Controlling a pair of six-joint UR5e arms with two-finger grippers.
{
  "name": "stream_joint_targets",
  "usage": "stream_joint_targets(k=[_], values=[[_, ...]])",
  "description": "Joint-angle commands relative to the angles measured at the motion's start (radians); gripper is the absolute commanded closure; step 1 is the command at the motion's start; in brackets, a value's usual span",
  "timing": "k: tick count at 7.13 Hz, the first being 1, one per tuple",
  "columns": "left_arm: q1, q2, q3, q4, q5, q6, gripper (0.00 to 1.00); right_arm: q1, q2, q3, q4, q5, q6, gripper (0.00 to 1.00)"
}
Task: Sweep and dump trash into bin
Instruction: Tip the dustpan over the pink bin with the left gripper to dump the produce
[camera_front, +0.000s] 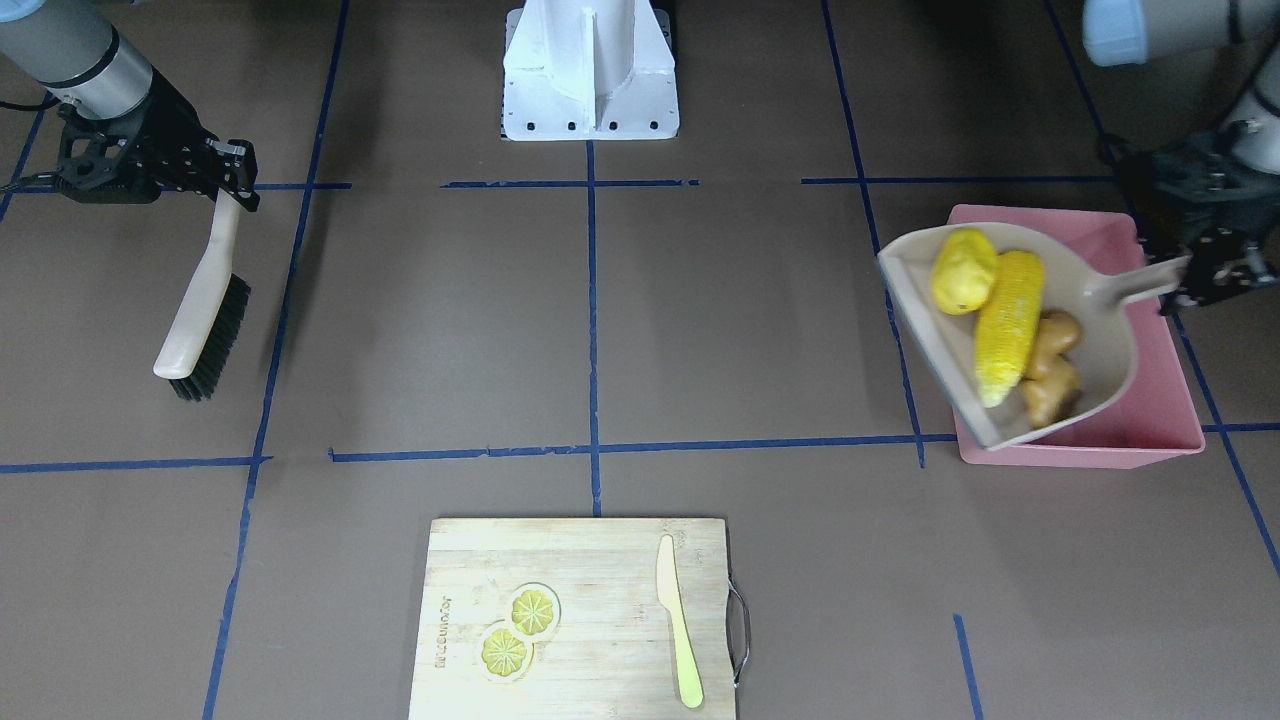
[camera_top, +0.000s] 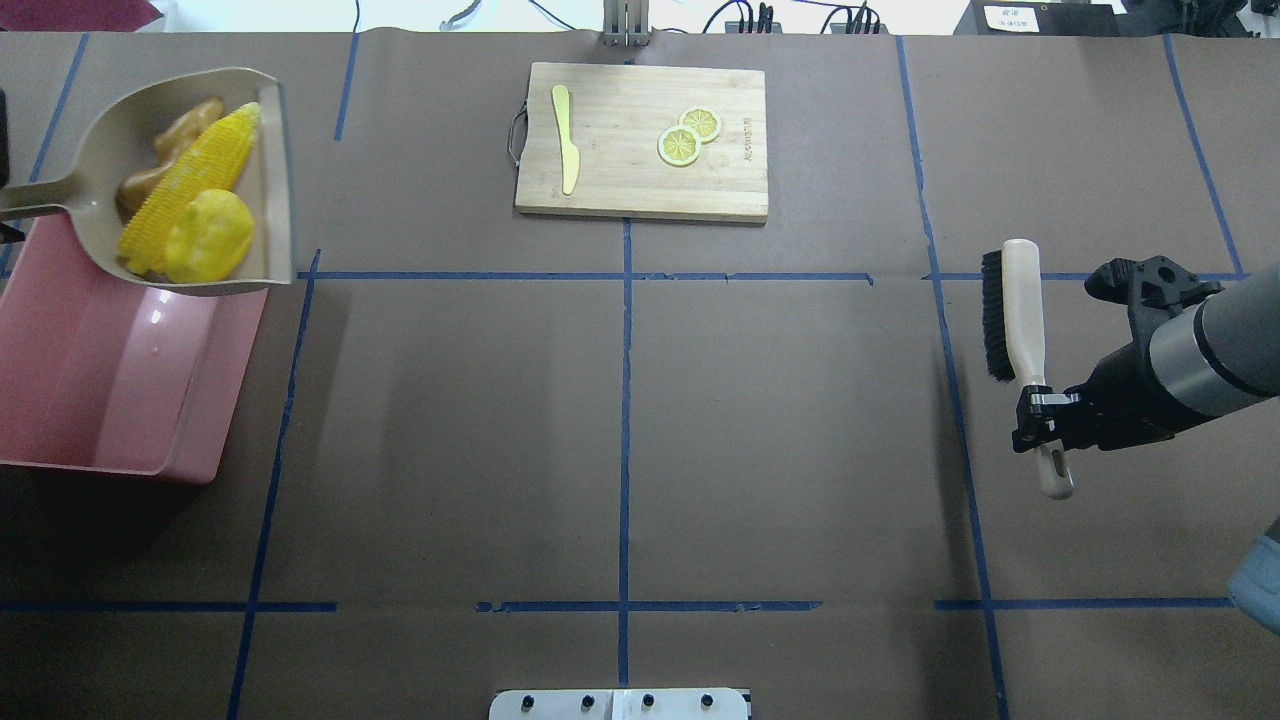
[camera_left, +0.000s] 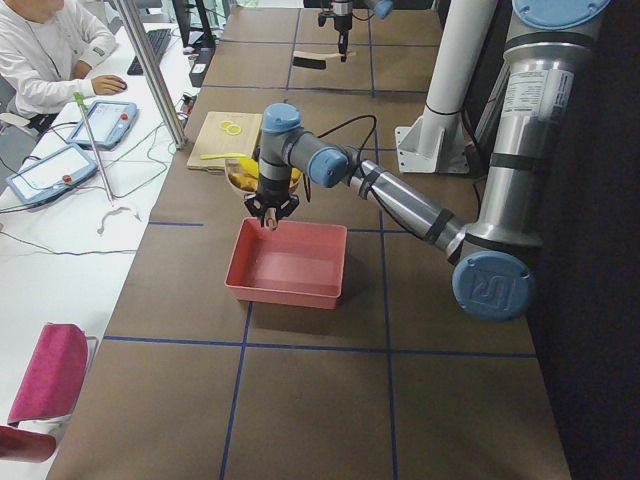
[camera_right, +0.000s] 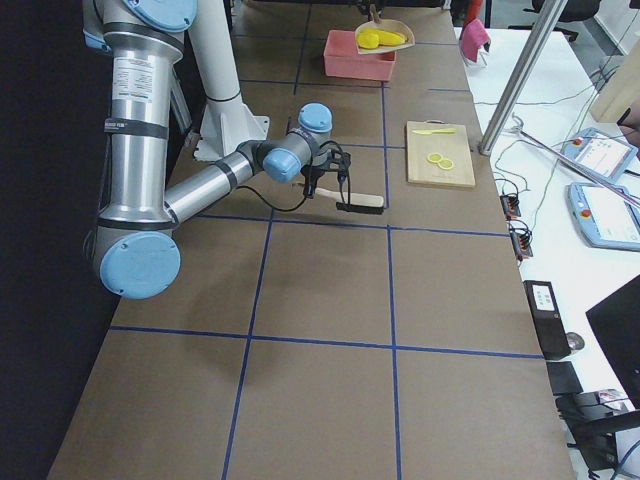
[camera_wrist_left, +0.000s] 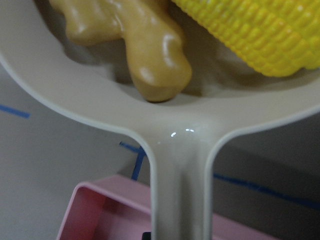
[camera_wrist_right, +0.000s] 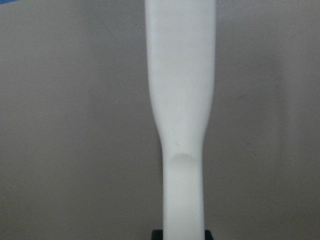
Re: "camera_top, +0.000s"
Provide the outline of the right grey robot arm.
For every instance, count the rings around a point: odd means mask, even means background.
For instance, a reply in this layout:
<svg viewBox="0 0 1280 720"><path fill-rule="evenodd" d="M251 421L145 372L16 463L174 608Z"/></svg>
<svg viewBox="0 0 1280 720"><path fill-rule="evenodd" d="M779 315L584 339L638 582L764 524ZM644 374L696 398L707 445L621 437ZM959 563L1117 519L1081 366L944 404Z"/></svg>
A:
<svg viewBox="0 0 1280 720"><path fill-rule="evenodd" d="M1044 374L1041 284L1032 242L984 260L988 369L1021 389L1011 445L1036 457L1050 498L1073 495L1071 450L1164 442L1277 396L1276 269L1224 287L1165 256L1105 263L1085 292L1126 310L1132 340L1064 391Z"/></svg>

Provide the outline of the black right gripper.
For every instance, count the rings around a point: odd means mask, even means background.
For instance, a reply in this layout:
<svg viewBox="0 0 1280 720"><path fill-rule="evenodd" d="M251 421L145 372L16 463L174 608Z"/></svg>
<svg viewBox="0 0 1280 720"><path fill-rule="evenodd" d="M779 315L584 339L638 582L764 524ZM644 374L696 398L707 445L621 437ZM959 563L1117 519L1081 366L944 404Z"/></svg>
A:
<svg viewBox="0 0 1280 720"><path fill-rule="evenodd" d="M1102 357L1085 382L1066 388L1061 404L1046 400L1053 393L1050 386L1023 391L1012 448L1021 454L1059 441L1066 450L1115 451L1164 442L1207 423L1210 416L1178 401L1158 380L1151 345L1156 331L1190 319L1222 284L1155 256L1115 258L1098 266L1084 288L1093 299L1126 309L1132 342Z"/></svg>

